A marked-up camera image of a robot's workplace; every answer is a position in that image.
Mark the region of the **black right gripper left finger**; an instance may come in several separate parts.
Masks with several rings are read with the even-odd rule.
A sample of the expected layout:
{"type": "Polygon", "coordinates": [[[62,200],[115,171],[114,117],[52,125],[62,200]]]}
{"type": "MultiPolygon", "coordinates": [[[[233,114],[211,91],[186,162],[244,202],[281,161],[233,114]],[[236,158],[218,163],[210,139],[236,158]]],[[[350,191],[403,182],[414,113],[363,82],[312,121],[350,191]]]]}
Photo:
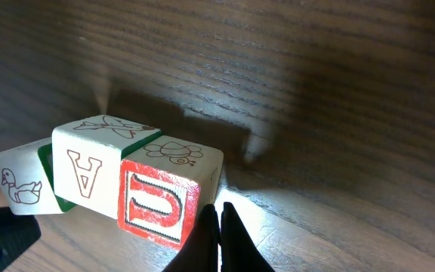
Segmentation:
{"type": "Polygon", "coordinates": [[[213,204],[203,207],[183,247],[163,272],[217,272],[218,214],[213,204]]]}

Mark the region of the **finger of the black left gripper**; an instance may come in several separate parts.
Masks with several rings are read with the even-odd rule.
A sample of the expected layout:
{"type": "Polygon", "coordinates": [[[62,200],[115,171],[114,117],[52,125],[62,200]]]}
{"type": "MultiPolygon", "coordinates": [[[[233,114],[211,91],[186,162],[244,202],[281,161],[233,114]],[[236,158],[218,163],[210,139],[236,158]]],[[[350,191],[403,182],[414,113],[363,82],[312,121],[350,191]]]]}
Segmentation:
{"type": "Polygon", "coordinates": [[[15,215],[0,207],[0,271],[34,244],[42,233],[33,215],[15,215]]]}

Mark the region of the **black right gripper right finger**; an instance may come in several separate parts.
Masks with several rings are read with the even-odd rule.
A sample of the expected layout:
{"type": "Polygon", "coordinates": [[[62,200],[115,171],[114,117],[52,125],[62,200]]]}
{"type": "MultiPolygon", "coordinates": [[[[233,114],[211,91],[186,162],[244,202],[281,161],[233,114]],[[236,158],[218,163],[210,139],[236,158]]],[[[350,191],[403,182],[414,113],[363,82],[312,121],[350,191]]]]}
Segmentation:
{"type": "Polygon", "coordinates": [[[224,272],[274,272],[257,250],[231,202],[221,213],[221,270],[224,272]]]}

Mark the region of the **green duck wooden block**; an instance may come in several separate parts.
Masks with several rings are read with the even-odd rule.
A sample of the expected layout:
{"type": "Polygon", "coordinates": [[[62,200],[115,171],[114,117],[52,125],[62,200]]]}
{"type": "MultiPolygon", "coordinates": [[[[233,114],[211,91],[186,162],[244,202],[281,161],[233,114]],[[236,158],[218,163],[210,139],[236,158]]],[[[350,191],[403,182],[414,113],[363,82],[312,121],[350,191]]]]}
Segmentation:
{"type": "Polygon", "coordinates": [[[76,206],[54,193],[50,138],[0,152],[0,188],[15,215],[50,215],[76,206]]]}

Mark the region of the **red U wooden block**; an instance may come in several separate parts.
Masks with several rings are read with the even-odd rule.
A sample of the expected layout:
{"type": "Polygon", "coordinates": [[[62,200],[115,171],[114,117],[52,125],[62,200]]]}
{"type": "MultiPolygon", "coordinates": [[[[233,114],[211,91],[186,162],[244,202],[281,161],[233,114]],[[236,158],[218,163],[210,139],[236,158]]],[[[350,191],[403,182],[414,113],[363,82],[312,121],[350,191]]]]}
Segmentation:
{"type": "Polygon", "coordinates": [[[161,136],[121,161],[117,224],[179,250],[198,213],[214,203],[224,161],[216,148],[161,136]]]}

